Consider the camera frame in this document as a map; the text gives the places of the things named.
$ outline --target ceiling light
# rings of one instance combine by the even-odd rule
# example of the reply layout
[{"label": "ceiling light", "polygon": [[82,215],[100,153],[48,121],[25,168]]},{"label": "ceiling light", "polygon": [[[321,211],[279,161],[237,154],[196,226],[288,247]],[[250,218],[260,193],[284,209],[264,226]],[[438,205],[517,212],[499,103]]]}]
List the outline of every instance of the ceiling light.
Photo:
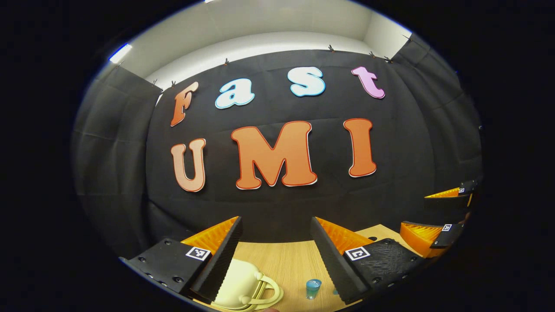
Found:
[{"label": "ceiling light", "polygon": [[115,52],[112,57],[110,57],[110,62],[118,64],[122,60],[122,58],[131,50],[131,48],[132,46],[126,43],[123,47],[119,48],[119,50]]}]

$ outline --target wooden table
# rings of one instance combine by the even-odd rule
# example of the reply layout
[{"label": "wooden table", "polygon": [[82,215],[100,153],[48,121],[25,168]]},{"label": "wooden table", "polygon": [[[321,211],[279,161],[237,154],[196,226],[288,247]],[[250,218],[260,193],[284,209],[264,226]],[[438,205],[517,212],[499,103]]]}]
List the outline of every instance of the wooden table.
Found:
[{"label": "wooden table", "polygon": [[[399,233],[383,225],[376,225],[357,233],[364,237],[375,236],[377,240],[394,239],[418,254],[405,243]],[[272,308],[280,312],[332,312],[347,307],[338,295],[333,294],[335,287],[313,240],[294,243],[239,242],[233,258],[256,265],[261,272],[276,281],[284,291],[284,297]],[[322,281],[320,291],[314,300],[305,298],[305,284],[310,279]],[[270,298],[273,292],[273,290],[267,290],[263,298]],[[207,306],[219,311],[228,311],[211,305]]]}]

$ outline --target pink letter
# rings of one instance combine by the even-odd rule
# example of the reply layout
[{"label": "pink letter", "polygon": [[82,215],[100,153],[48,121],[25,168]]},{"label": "pink letter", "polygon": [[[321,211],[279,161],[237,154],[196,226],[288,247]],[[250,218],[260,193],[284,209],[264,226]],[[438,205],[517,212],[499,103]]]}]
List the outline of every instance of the pink letter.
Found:
[{"label": "pink letter", "polygon": [[385,96],[385,92],[382,89],[376,88],[373,79],[377,79],[376,75],[369,73],[365,67],[357,67],[351,71],[355,76],[358,76],[364,90],[374,98],[382,99]]}]

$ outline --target ceiling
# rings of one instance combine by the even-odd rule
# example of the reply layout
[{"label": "ceiling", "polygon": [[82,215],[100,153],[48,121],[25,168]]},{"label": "ceiling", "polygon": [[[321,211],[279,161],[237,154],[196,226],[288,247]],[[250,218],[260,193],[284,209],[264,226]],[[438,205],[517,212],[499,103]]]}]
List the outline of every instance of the ceiling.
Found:
[{"label": "ceiling", "polygon": [[146,78],[200,48],[269,32],[318,32],[363,42],[372,37],[367,34],[373,16],[379,14],[347,0],[202,1],[133,39],[122,66]]}]

